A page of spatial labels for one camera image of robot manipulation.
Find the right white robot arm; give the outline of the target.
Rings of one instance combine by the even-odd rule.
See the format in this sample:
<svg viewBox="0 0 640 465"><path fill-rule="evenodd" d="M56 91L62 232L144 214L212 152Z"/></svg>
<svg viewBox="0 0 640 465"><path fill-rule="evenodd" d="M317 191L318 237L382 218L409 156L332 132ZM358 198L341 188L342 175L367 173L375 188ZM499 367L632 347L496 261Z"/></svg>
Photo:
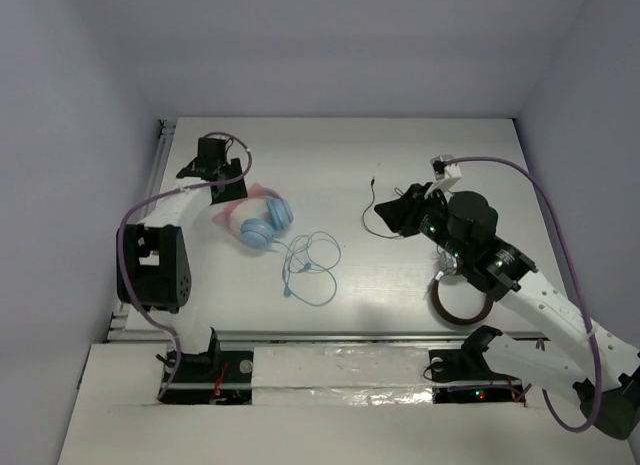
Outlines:
<svg viewBox="0 0 640 465"><path fill-rule="evenodd" d="M470 376L491 371L523 378L577 406L605 435L626 440L639 423L639 350L600 326L586 324L535 263L496 234L498 213L480 194L446 197L431 183L413 184L401 197L375 206L389 230L423 234L457 261L469 284L536 327L564 353L520 346L483 326L468 337L461 357Z"/></svg>

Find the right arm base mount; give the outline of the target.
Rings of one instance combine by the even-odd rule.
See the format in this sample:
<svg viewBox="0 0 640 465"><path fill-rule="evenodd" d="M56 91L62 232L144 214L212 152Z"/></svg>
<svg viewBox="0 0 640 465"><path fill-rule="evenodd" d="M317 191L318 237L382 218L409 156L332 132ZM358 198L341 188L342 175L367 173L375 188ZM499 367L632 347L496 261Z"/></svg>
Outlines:
<svg viewBox="0 0 640 465"><path fill-rule="evenodd" d="M438 403L481 403L510 401L526 404L531 386L490 370L483 353L489 342L502 335L497 328L483 325L458 348L429 351L423 378L436 384Z"/></svg>

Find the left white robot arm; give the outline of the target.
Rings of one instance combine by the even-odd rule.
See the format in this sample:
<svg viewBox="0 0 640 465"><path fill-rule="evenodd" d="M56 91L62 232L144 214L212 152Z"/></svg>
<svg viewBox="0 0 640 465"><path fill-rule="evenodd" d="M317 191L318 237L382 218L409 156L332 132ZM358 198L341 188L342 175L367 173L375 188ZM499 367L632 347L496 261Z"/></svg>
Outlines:
<svg viewBox="0 0 640 465"><path fill-rule="evenodd" d="M125 213L116 232L117 295L152 327L169 336L176 371L184 355L179 314L191 295L187 229L207 207L247 196L245 177L253 165L250 148L236 136L210 132L198 139L193 159L170 188Z"/></svg>

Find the pink blue cat-ear headphones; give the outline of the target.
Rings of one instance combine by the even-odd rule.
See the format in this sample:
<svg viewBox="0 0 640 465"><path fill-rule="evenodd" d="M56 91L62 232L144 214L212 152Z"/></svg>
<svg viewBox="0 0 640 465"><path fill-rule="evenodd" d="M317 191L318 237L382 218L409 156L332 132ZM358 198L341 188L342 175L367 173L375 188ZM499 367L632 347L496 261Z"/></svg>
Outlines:
<svg viewBox="0 0 640 465"><path fill-rule="evenodd" d="M239 227L232 225L232 217L237 208L248 201L262 201L266 216L246 218ZM254 250L265 250L277 242L294 222L294 213L289 202L271 188L254 183L247 190L247 197L229 202L224 209L212 217L212 221L222 227L232 237Z"/></svg>

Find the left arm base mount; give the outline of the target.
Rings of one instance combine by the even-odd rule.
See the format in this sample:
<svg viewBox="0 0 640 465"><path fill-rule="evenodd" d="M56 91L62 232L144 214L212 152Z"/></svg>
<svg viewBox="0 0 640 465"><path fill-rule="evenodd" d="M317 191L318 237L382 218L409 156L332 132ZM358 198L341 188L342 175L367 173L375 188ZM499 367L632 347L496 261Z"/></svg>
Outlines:
<svg viewBox="0 0 640 465"><path fill-rule="evenodd" d="M250 405L254 354L221 351L214 363L207 353L184 354L180 367L160 398L167 405Z"/></svg>

